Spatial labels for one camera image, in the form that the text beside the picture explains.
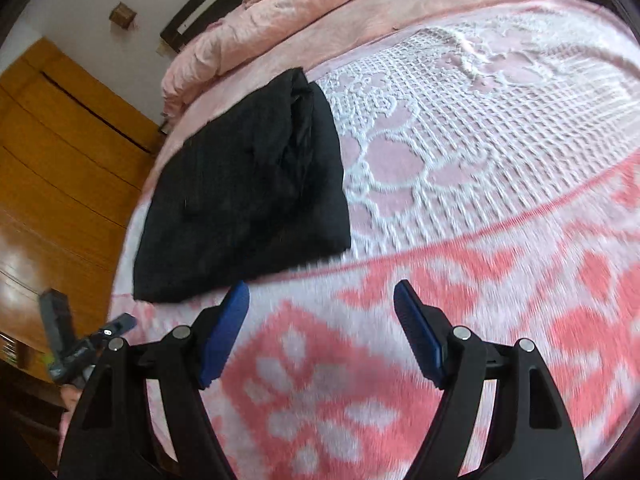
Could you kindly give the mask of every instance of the white crochet bedspread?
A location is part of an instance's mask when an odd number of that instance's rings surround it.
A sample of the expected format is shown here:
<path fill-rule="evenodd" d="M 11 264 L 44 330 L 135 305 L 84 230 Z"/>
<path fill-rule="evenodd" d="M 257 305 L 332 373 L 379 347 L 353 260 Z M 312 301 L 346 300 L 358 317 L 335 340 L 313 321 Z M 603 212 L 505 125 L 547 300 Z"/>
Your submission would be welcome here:
<path fill-rule="evenodd" d="M 203 392 L 236 474 L 402 477 L 439 394 L 393 312 L 401 278 L 486 340 L 536 342 L 589 472 L 640 399 L 638 46 L 608 15 L 512 5 L 400 31 L 310 78 L 340 134 L 353 249 L 250 285 L 229 362 Z M 132 343 L 191 324 L 223 294 L 133 300 L 148 204 L 111 305 L 138 318 Z M 482 455 L 490 392 L 464 471 Z M 171 452 L 153 383 L 149 401 Z"/>

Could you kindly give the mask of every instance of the dark wooden headboard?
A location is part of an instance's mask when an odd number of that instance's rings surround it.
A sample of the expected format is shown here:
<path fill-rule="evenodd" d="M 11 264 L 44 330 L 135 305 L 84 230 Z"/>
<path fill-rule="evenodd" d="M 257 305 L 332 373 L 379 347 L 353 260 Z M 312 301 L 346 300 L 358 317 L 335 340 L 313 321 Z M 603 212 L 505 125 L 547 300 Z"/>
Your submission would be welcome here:
<path fill-rule="evenodd" d="M 176 52 L 213 23 L 235 9 L 242 0 L 189 0 L 169 22 L 160 37 Z"/>

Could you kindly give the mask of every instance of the folded black cloth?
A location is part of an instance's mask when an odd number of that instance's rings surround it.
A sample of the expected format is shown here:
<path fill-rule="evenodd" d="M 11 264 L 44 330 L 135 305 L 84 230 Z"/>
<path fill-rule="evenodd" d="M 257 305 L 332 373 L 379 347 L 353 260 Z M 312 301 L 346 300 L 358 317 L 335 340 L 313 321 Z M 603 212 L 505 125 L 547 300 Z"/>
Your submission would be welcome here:
<path fill-rule="evenodd" d="M 351 246 L 331 108 L 287 70 L 190 137 L 162 170 L 133 269 L 174 303 Z"/>

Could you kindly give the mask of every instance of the silver bolt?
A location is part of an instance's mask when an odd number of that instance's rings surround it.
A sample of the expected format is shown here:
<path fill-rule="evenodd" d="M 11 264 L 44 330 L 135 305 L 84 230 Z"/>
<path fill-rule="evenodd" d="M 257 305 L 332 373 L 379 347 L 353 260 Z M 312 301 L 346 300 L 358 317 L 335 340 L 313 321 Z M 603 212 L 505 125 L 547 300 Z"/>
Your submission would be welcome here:
<path fill-rule="evenodd" d="M 124 340 L 121 337 L 116 337 L 109 341 L 109 350 L 117 352 L 124 346 Z"/>
<path fill-rule="evenodd" d="M 458 339 L 462 339 L 462 341 L 466 341 L 471 338 L 471 330 L 469 330 L 466 326 L 457 326 L 453 329 L 453 335 Z"/>
<path fill-rule="evenodd" d="M 191 335 L 191 328 L 186 325 L 180 325 L 175 327 L 171 334 L 176 339 L 187 339 Z"/>
<path fill-rule="evenodd" d="M 521 339 L 519 345 L 525 352 L 533 352 L 536 349 L 536 345 L 533 341 L 527 338 Z"/>

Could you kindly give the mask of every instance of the wooden door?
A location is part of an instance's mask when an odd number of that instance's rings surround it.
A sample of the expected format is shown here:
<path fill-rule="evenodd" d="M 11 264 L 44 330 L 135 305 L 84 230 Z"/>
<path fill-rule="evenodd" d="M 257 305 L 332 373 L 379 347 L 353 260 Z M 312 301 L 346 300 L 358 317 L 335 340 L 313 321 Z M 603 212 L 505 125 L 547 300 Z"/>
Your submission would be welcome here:
<path fill-rule="evenodd" d="M 106 321 L 129 217 L 161 146 L 152 121 L 40 40 L 0 76 L 0 332 L 46 378 L 38 295 L 77 335 Z"/>

